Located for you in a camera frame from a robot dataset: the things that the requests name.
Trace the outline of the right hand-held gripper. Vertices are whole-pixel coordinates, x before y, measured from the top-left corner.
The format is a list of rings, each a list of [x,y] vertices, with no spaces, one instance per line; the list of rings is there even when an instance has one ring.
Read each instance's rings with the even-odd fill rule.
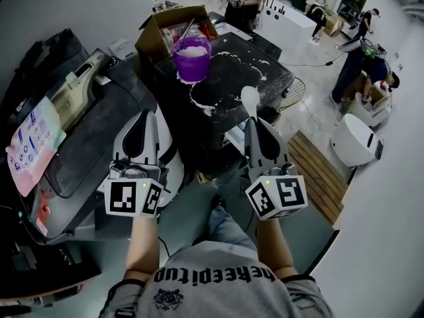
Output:
[[[260,117],[247,119],[244,155],[249,169],[263,172],[245,194],[261,221],[289,217],[308,205],[303,176],[288,162],[285,142],[276,129]]]

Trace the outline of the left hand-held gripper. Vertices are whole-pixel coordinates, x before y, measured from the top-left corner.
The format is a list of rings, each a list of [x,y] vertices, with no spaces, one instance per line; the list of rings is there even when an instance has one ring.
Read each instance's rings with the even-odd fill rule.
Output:
[[[156,116],[142,111],[115,137],[109,176],[103,183],[105,212],[122,217],[155,217],[164,183],[158,160]]]

